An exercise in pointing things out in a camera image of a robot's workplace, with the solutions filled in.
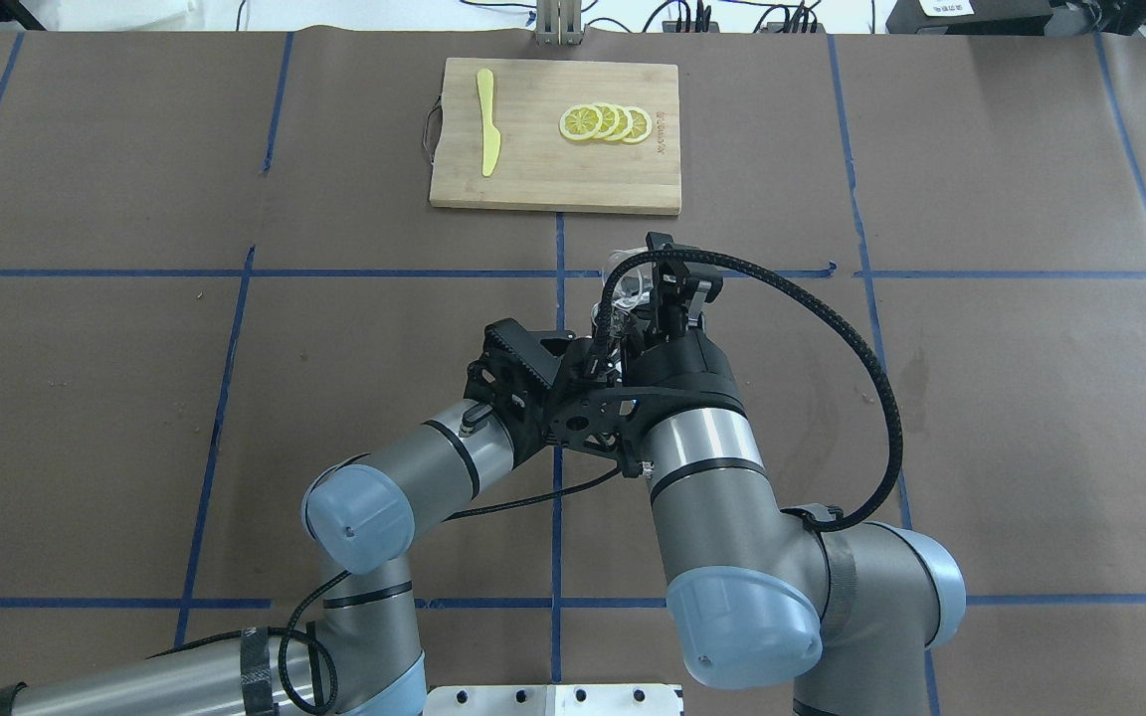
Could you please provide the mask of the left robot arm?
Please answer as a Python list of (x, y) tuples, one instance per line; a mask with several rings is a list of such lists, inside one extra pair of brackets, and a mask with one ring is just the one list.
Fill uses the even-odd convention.
[(545, 448), (570, 331), (486, 328), (465, 392), (394, 444), (311, 483), (324, 579), (285, 625), (223, 631), (87, 678), (0, 689), (0, 715), (418, 715), (426, 703), (408, 553)]

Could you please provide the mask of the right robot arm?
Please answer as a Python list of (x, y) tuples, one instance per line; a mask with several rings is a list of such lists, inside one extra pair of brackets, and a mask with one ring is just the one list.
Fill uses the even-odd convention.
[[(702, 326), (727, 270), (796, 300), (868, 372), (888, 457), (851, 516), (778, 502), (727, 354)], [(903, 466), (903, 427), (868, 341), (794, 281), (666, 233), (614, 266), (602, 302), (601, 320), (625, 331), (625, 386), (639, 390), (620, 443), (652, 469), (666, 607), (688, 674), (709, 689), (787, 683), (793, 715), (927, 713), (927, 656), (958, 630), (967, 588), (935, 538), (874, 520)]]

